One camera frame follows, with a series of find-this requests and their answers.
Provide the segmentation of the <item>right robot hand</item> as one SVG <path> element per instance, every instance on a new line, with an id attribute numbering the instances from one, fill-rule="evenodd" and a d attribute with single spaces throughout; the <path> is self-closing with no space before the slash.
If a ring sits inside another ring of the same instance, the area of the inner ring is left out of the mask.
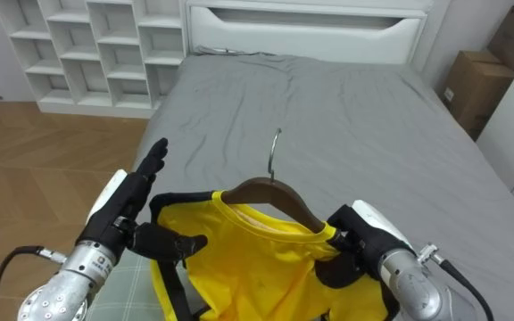
<path id="1" fill-rule="evenodd" d="M 381 264 L 392 251 L 415 253 L 404 235 L 365 201 L 342 205 L 327 223 L 336 229 L 327 243 L 337 250 L 337 255 L 317 260 L 314 270 L 320 282 L 329 288 L 345 288 L 364 275 L 381 282 Z"/>

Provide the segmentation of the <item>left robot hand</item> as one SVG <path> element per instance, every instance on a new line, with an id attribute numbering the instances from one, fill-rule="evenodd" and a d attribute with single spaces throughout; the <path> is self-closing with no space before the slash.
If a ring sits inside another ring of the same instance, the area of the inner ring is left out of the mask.
<path id="1" fill-rule="evenodd" d="M 167 153 L 166 138 L 154 143 L 137 169 L 127 174 L 105 205 L 91 216 L 76 243 L 98 243 L 117 259 L 130 250 L 163 262 L 186 259 L 205 247 L 208 239 L 204 235 L 185 236 L 157 223 L 137 223 Z"/>

